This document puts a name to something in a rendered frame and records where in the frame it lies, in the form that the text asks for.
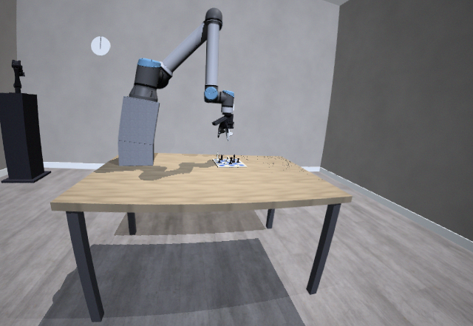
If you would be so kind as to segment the blue and cream chessboard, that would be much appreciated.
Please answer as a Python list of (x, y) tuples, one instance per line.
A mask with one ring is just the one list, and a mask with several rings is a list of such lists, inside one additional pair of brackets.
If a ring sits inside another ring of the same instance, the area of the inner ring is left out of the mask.
[(232, 163), (232, 164), (229, 164), (230, 163), (230, 159), (228, 159), (229, 161), (226, 161), (227, 164), (224, 164), (225, 163), (225, 160), (227, 159), (223, 159), (223, 160), (220, 160), (221, 163), (218, 163), (219, 161), (216, 160), (216, 159), (212, 159), (214, 161), (214, 163), (217, 165), (218, 168), (233, 168), (233, 167), (247, 167), (242, 161), (239, 160), (239, 163), (237, 163), (237, 159), (235, 159), (235, 163)]

